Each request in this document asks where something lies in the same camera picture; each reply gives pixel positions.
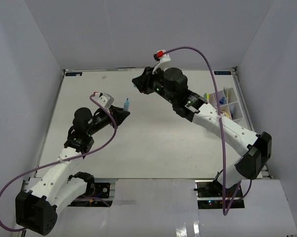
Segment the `masking tape roll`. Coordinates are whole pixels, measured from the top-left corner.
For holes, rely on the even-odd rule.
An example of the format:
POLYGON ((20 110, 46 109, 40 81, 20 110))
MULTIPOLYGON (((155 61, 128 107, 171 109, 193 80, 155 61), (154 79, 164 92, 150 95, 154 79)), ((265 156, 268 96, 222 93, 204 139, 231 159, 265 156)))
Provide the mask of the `masking tape roll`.
POLYGON ((224 116, 226 116, 227 118, 231 118, 230 117, 230 114, 227 112, 227 111, 222 111, 222 114, 224 115, 224 116))

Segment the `small blue spray bottle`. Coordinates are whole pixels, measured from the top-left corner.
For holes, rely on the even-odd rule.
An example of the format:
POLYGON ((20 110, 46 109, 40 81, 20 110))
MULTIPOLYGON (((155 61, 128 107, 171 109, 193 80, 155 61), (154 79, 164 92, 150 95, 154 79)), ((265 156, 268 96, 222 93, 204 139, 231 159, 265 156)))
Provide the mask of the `small blue spray bottle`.
POLYGON ((226 98, 225 97, 222 97, 220 100, 219 100, 219 105, 222 106, 226 103, 226 98))

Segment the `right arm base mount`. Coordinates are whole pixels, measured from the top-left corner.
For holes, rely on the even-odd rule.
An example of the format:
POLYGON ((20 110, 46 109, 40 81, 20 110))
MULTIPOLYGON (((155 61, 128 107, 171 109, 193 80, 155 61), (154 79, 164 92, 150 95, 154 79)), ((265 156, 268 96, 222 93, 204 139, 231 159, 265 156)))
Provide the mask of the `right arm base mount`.
MULTIPOLYGON (((199 210, 223 208, 222 189, 217 190, 212 182, 196 181, 194 191, 197 195, 199 210)), ((244 201, 239 200, 242 196, 243 192, 241 187, 239 187, 233 203, 231 204, 231 209, 245 208, 244 201)))

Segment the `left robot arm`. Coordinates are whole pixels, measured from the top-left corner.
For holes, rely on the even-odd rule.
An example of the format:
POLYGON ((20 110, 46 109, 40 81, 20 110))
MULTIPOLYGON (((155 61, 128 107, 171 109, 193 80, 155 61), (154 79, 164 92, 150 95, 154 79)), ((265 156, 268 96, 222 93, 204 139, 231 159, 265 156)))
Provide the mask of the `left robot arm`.
POLYGON ((54 228, 58 215, 83 195, 94 194, 94 177, 86 172, 73 174, 83 161, 84 153, 94 144, 93 134, 107 125, 121 125, 129 111, 110 106, 91 113, 79 108, 74 113, 73 125, 56 163, 28 192, 21 191, 15 199, 16 223, 43 236, 54 228))

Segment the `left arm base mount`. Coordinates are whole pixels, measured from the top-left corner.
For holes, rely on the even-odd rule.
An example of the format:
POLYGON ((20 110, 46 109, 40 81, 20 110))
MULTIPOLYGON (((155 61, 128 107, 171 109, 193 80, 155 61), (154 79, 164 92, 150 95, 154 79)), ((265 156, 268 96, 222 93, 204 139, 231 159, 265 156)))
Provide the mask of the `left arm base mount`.
POLYGON ((110 183, 86 183, 74 181, 64 186, 63 191, 75 194, 75 198, 109 198, 110 183))

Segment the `blue gel pen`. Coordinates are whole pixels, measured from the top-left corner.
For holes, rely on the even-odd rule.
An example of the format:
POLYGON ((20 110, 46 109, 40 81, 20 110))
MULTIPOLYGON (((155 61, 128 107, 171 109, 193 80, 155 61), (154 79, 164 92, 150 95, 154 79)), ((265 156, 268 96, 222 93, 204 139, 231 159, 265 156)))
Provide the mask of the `blue gel pen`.
POLYGON ((234 104, 229 105, 229 112, 231 115, 231 119, 233 120, 233 114, 234 114, 234 104))

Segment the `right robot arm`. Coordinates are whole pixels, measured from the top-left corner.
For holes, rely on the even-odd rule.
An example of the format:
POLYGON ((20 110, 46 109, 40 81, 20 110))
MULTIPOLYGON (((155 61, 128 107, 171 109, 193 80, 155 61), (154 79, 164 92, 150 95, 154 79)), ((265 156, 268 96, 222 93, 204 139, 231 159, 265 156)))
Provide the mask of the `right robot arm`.
POLYGON ((157 93, 172 104, 177 115, 193 122, 229 144, 240 156, 226 171, 214 180, 214 193, 226 196, 231 187, 244 179, 254 180, 271 157, 272 137, 267 132, 257 134, 235 123, 197 93, 189 90, 187 77, 178 68, 165 71, 146 67, 143 73, 132 79, 143 94, 157 93))

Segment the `blue highlighter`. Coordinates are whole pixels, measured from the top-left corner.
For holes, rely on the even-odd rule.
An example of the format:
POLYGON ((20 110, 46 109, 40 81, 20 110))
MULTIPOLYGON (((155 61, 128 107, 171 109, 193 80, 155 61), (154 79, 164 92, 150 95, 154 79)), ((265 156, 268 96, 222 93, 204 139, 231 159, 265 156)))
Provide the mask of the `blue highlighter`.
POLYGON ((124 102, 123 110, 124 111, 129 111, 129 99, 128 98, 124 102))

